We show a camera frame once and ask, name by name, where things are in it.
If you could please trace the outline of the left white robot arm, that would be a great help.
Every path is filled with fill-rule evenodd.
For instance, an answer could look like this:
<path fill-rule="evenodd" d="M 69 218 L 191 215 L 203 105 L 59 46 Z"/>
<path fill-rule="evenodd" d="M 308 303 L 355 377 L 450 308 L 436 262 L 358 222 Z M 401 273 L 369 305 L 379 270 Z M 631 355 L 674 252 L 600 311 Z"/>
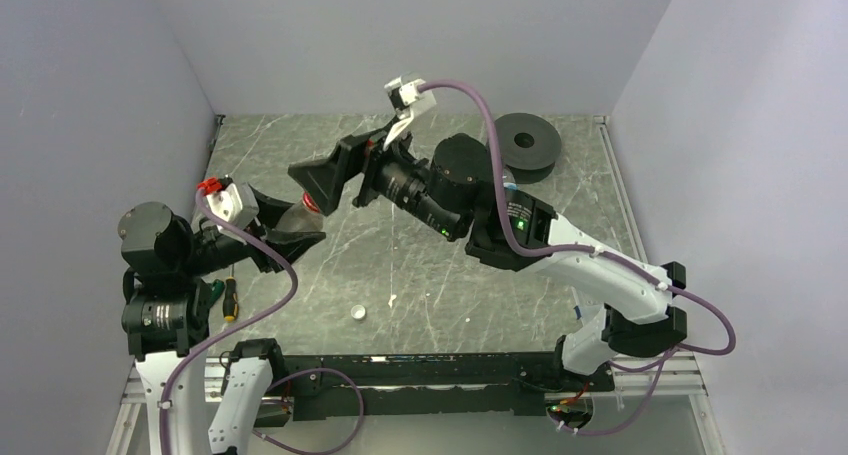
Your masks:
<path fill-rule="evenodd" d="M 225 366 L 222 399 L 207 412 L 205 363 L 212 342 L 208 274 L 249 260 L 280 272 L 322 241 L 322 214 L 308 195 L 294 203 L 247 184 L 204 190 L 212 218 L 193 229 L 160 202 L 127 211 L 118 225 L 127 262 L 121 325 L 145 390 L 155 454 L 243 454 L 265 395 L 288 369 L 272 338 L 239 342 Z"/>

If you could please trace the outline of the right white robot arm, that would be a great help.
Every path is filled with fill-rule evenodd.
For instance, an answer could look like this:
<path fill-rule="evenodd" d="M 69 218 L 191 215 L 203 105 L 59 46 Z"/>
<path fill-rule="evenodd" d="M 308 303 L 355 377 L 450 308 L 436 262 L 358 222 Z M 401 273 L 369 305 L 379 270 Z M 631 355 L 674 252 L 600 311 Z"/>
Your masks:
<path fill-rule="evenodd" d="M 362 182 L 354 205 L 383 197 L 448 241 L 461 240 L 481 264 L 536 273 L 578 292 L 580 329 L 562 336 L 551 376 L 574 390 L 623 354 L 649 358 L 687 336 L 686 313 L 673 305 L 681 286 L 672 266 L 647 266 L 581 232 L 551 205 L 517 189 L 504 192 L 501 222 L 486 147 L 458 133 L 442 140 L 431 159 L 417 159 L 411 137 L 390 141 L 383 129 L 342 138 L 324 159 L 292 164 L 289 176 L 322 214 L 333 213 L 345 184 Z"/>

